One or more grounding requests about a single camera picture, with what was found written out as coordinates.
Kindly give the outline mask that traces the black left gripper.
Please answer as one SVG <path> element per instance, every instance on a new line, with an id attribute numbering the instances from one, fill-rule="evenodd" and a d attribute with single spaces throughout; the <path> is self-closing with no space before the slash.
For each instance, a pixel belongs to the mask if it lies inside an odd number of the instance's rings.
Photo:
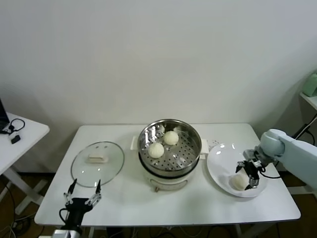
<path id="1" fill-rule="evenodd" d="M 102 197 L 101 194 L 101 180 L 99 180 L 95 194 L 91 198 L 73 198 L 72 194 L 77 184 L 77 179 L 70 185 L 67 192 L 65 192 L 65 208 L 68 211 L 66 219 L 67 225 L 80 225 L 83 221 L 84 215 L 92 210 L 92 206 L 95 206 Z"/>

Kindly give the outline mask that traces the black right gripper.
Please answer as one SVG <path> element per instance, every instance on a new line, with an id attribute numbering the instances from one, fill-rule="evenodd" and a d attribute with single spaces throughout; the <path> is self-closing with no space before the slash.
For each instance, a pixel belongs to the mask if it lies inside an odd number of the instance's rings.
<path id="1" fill-rule="evenodd" d="M 248 175 L 249 183 L 246 186 L 245 190 L 257 188 L 260 181 L 258 173 L 266 172 L 265 167 L 258 159 L 247 159 L 245 161 L 239 161 L 237 163 L 235 173 L 238 173 L 241 170 L 244 170 L 246 174 L 252 174 Z"/>

